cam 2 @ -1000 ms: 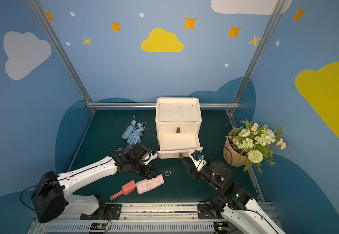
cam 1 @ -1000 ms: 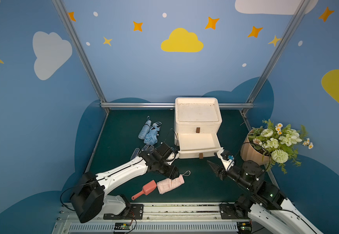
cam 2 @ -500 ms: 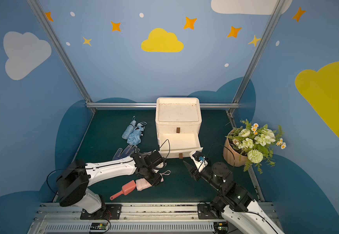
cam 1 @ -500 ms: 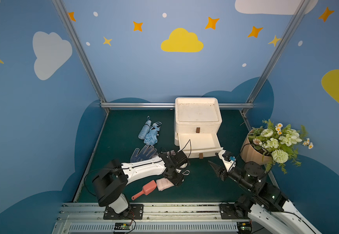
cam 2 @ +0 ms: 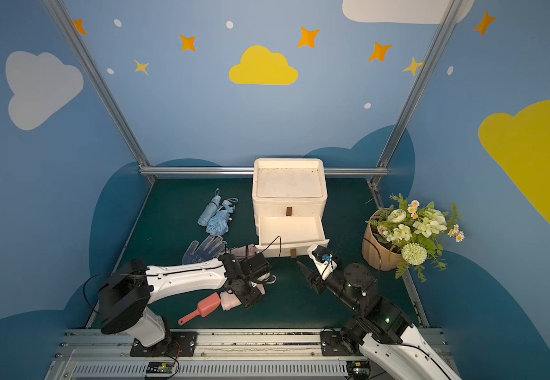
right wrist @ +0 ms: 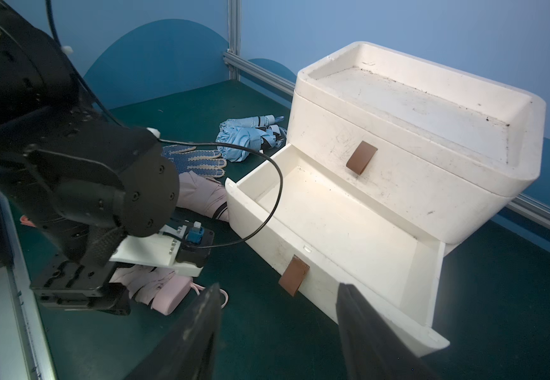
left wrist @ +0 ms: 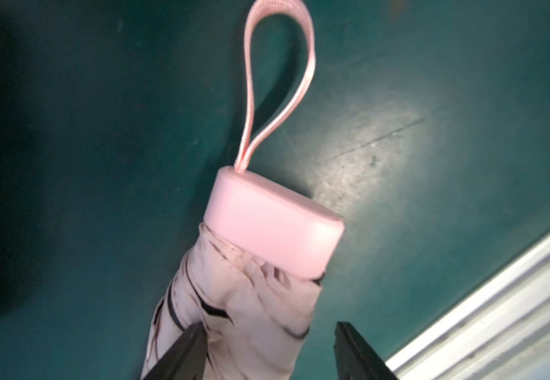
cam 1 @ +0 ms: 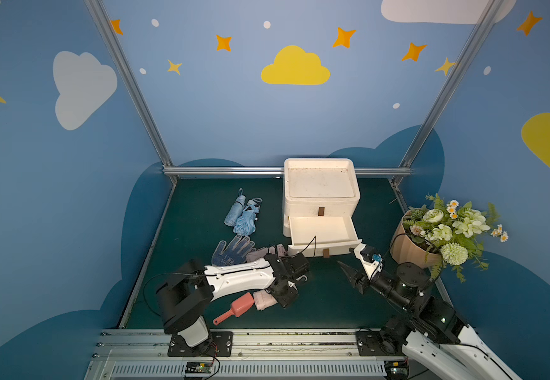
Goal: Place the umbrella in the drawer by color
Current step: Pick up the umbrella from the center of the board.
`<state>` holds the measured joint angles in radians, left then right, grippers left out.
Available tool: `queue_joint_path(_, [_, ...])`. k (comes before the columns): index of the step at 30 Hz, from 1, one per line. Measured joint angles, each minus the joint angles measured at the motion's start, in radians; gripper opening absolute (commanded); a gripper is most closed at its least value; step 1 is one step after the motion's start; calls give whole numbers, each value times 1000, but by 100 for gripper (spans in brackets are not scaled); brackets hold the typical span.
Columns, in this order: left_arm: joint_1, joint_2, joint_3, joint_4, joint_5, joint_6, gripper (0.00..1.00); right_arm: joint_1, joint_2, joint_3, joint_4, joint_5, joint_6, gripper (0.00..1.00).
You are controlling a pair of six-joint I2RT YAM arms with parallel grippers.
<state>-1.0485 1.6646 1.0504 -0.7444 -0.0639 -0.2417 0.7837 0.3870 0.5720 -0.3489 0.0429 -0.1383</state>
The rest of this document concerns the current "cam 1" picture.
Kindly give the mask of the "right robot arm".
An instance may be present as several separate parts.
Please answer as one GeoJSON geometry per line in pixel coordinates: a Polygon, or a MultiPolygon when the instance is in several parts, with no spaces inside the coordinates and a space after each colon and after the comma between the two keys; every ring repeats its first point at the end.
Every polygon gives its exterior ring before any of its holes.
{"type": "Polygon", "coordinates": [[[376,332],[357,332],[362,356],[406,356],[442,379],[518,378],[453,306],[432,295],[424,269],[406,262],[390,274],[379,261],[361,271],[340,267],[357,291],[373,289],[403,312],[376,332]]]}

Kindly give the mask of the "pink umbrella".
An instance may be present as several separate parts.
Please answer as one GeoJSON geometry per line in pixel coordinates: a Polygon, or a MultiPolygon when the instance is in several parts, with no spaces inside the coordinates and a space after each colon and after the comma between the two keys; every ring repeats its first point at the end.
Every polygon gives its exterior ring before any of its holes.
{"type": "Polygon", "coordinates": [[[246,255],[246,262],[257,261],[261,258],[264,258],[264,256],[267,254],[275,254],[279,257],[284,257],[287,255],[287,250],[282,244],[263,247],[258,250],[252,250],[246,255]]]}
{"type": "Polygon", "coordinates": [[[259,311],[265,310],[278,304],[278,301],[275,299],[275,297],[273,297],[272,294],[268,293],[266,290],[254,292],[253,299],[255,307],[259,311]]]}

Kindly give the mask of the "white drawer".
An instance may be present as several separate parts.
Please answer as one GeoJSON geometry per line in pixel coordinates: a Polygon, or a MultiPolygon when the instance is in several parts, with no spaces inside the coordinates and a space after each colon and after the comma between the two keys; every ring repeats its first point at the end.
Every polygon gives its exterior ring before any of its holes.
{"type": "Polygon", "coordinates": [[[294,217],[289,223],[290,256],[298,253],[307,258],[345,255],[362,243],[350,216],[294,217]]]}

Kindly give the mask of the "white three-drawer cabinet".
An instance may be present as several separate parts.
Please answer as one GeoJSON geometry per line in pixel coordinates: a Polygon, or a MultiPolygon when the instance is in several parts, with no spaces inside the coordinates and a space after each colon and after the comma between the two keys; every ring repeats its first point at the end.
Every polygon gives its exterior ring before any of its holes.
{"type": "Polygon", "coordinates": [[[288,158],[284,162],[283,233],[292,217],[351,217],[360,200],[348,158],[288,158]]]}

